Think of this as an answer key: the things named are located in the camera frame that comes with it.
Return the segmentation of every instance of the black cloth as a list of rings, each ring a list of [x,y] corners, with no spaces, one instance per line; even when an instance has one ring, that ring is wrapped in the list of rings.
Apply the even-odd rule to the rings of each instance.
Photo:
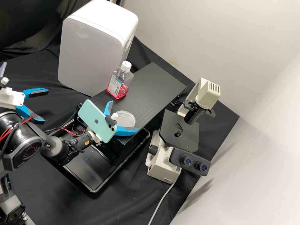
[[[60,44],[63,20],[90,0],[0,2],[0,59]]]
[[[75,106],[87,98],[58,82],[58,58],[55,55],[57,50],[44,50],[7,62],[5,76],[10,79],[8,86],[13,90],[21,91],[33,87],[50,89],[47,96],[25,100],[29,108],[46,119],[46,123],[40,126],[42,129],[60,126],[72,114]],[[188,86],[183,95],[194,85],[137,39],[134,39],[128,58],[136,69],[150,61],[158,64]],[[167,108],[176,110],[171,105]],[[215,125],[210,124],[208,117],[202,117],[199,121],[200,150],[197,154],[209,160],[238,119],[238,115],[220,102],[214,108],[217,113]],[[151,132],[158,128],[162,117],[163,111],[146,129]],[[94,199],[74,186],[40,154],[11,173],[11,181],[17,196],[26,204],[26,212],[37,225],[147,224],[162,195],[170,187],[146,175],[145,159],[149,142],[150,139],[133,154]],[[182,170],[152,224],[169,224],[198,179],[198,176]]]

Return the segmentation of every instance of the white speaker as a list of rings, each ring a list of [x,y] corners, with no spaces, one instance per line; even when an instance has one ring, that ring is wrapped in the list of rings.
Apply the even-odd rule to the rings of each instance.
[[[93,0],[62,25],[58,80],[94,96],[106,89],[114,69],[126,60],[138,17],[106,0]]]

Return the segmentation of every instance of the white wall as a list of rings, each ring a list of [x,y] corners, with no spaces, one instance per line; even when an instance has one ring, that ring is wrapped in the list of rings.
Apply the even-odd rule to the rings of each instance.
[[[300,223],[300,55],[240,118],[171,225]]]
[[[136,36],[197,81],[219,84],[220,100],[244,115],[300,52],[296,0],[122,0],[139,18]]]

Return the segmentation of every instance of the black table surface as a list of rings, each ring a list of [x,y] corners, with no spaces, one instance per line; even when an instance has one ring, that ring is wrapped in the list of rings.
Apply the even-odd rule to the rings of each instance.
[[[188,86],[182,98],[194,83],[154,52],[134,39],[128,60],[136,69],[153,61],[173,77]],[[10,79],[9,87],[21,91],[27,88],[50,89],[47,96],[25,100],[25,104],[46,119],[40,128],[60,126],[72,114],[75,106],[88,97],[69,89],[58,82],[58,58],[54,53],[41,51],[11,59],[7,62],[5,76]],[[168,105],[176,111],[178,106]],[[198,155],[211,160],[222,144],[238,115],[221,102],[214,106],[216,118],[201,117]],[[161,111],[146,129],[152,132],[159,128],[163,117]],[[103,187],[99,195],[91,199],[73,185],[40,154],[11,173],[12,184],[26,212],[39,225],[48,224],[147,224],[162,195],[169,185],[146,175],[145,160],[150,139],[137,151],[123,169]],[[198,176],[182,171],[176,184],[160,206],[152,224],[169,224]]]

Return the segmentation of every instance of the flask label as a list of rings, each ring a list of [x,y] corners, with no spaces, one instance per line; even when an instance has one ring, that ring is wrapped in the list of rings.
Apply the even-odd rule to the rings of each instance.
[[[117,79],[114,75],[112,75],[112,78],[109,82],[108,90],[117,96],[120,91],[121,84],[122,82],[119,79]]]

